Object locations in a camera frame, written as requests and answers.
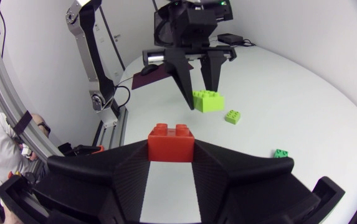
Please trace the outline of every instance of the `black cable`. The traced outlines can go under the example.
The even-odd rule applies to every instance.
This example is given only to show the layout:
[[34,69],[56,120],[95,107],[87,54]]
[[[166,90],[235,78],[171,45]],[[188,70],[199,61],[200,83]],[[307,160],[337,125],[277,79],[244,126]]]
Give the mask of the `black cable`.
[[122,106],[125,106],[125,105],[128,103],[128,101],[130,100],[131,92],[130,92],[130,89],[127,88],[126,86],[116,86],[116,89],[117,89],[117,88],[124,88],[124,89],[126,89],[126,90],[128,91],[128,98],[127,98],[127,100],[125,101],[124,104],[120,105],[120,106],[117,108],[117,110],[120,111],[120,108],[121,108]]
[[2,16],[1,10],[0,10],[0,16],[2,19],[2,23],[4,24],[4,40],[2,41],[2,50],[1,50],[1,58],[3,58],[4,57],[4,47],[5,47],[5,37],[6,37],[6,26],[5,26],[4,16]]
[[155,7],[155,11],[157,11],[158,10],[158,6],[156,5],[155,0],[152,0],[152,2],[153,2],[153,7]]
[[256,46],[256,44],[252,43],[249,39],[244,39],[242,42],[233,44],[235,47],[237,46],[242,46],[242,47],[253,47]]
[[125,80],[121,81],[119,84],[117,84],[117,86],[119,86],[120,84],[122,84],[123,82],[125,82],[125,81],[127,81],[127,80],[130,80],[130,79],[132,79],[132,78],[136,77],[136,76],[137,76],[137,75],[139,75],[139,74],[141,74],[141,73],[137,73],[137,74],[133,75],[132,77],[127,78],[127,79],[125,79]]

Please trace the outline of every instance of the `lego brick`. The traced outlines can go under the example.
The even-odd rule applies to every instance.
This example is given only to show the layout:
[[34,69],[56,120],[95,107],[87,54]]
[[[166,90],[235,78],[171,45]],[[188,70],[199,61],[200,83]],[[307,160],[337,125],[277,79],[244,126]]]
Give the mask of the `lego brick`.
[[195,137],[185,124],[168,128],[157,124],[148,136],[148,159],[159,162],[192,162]]
[[224,109],[224,97],[215,91],[193,91],[193,103],[195,109],[202,113]]
[[230,122],[231,124],[238,123],[239,118],[240,118],[240,113],[234,110],[230,110],[226,115],[226,121]]
[[289,152],[277,149],[275,150],[274,158],[283,158],[283,157],[288,157]]

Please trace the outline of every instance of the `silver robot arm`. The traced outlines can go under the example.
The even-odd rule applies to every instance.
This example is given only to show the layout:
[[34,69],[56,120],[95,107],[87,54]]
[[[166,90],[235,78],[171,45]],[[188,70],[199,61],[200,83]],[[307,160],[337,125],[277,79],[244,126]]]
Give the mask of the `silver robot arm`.
[[108,127],[116,122],[120,112],[114,101],[115,85],[105,75],[93,33],[95,11],[101,3],[101,0],[75,0],[66,13],[66,22],[69,31],[75,36],[90,82],[92,106],[104,126]]

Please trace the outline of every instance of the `white table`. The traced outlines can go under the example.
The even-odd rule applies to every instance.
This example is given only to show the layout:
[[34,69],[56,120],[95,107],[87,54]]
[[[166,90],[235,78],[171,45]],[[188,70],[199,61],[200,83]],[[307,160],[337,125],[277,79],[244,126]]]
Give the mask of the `white table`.
[[[222,66],[224,111],[191,111],[174,80],[165,78],[131,91],[125,144],[146,139],[156,123],[168,123],[187,124],[196,139],[253,156],[284,149],[295,160],[292,174],[310,190],[326,175],[346,191],[324,223],[348,223],[357,210],[357,107],[292,61],[258,47],[236,51],[237,59]],[[191,64],[193,90],[202,90],[200,63]],[[123,79],[142,68],[138,58]],[[122,85],[131,88],[131,82]],[[237,125],[224,121],[229,110],[240,111]],[[201,221],[191,164],[151,163],[141,221]]]

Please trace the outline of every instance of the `green lego brick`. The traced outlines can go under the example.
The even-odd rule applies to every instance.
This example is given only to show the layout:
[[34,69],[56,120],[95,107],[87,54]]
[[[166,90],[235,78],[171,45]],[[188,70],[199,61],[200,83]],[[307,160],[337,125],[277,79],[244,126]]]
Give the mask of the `green lego brick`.
[[240,118],[240,113],[238,111],[230,110],[226,115],[226,121],[236,124]]
[[283,157],[288,157],[289,152],[277,149],[275,150],[274,158],[283,158]]
[[215,91],[193,91],[193,103],[195,109],[202,113],[224,109],[224,97]]

